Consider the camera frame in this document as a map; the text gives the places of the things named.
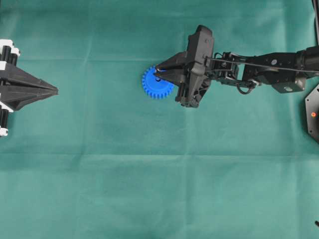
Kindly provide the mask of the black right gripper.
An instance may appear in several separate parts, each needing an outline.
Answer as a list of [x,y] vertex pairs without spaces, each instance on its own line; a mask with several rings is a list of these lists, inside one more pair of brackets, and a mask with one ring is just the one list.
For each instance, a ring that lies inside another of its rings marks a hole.
[[173,84],[181,83],[175,100],[183,107],[197,108],[209,89],[211,80],[206,73],[211,66],[213,48],[212,31],[204,25],[199,25],[195,33],[188,36],[186,51],[179,52],[156,65],[156,77]]

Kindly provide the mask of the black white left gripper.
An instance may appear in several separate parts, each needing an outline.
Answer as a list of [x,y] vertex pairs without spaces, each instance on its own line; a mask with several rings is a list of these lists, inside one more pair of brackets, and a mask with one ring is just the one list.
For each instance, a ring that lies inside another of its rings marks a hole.
[[[12,40],[0,40],[0,136],[8,135],[8,116],[24,106],[58,95],[58,89],[16,67],[20,50]],[[19,86],[8,86],[9,83]]]

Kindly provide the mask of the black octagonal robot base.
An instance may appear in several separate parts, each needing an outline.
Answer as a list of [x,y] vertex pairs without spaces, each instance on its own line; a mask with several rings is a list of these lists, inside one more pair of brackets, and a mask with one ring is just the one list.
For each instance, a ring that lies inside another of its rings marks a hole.
[[308,134],[317,143],[319,142],[319,86],[314,89],[305,98],[307,129]]

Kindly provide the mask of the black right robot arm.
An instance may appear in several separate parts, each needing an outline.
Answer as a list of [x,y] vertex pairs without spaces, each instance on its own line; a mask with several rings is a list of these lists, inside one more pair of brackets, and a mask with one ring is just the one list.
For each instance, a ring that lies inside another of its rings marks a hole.
[[266,84],[281,94],[301,92],[307,79],[319,74],[317,46],[296,53],[277,52],[242,56],[213,52],[214,37],[209,28],[199,25],[189,35],[187,49],[155,66],[155,77],[178,87],[176,102],[197,108],[212,81],[237,88],[247,95]]

